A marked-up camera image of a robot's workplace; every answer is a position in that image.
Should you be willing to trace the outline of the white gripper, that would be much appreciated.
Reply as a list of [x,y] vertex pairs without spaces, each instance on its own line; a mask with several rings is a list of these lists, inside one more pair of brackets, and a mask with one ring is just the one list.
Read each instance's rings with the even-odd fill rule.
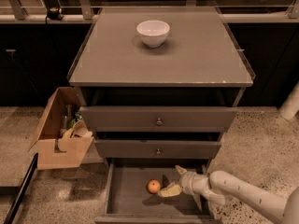
[[157,193],[159,197],[168,198],[179,196],[181,192],[189,195],[199,194],[204,196],[209,191],[208,177],[190,172],[179,166],[175,166],[180,175],[179,184],[170,183],[166,188],[160,189]]

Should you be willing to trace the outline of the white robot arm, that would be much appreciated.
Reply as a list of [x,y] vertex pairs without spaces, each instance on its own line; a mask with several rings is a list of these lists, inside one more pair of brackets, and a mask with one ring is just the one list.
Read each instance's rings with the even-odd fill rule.
[[273,224],[298,224],[298,110],[297,88],[278,109],[240,108],[209,173],[177,166],[179,180],[158,195],[184,193],[222,205],[236,198]]

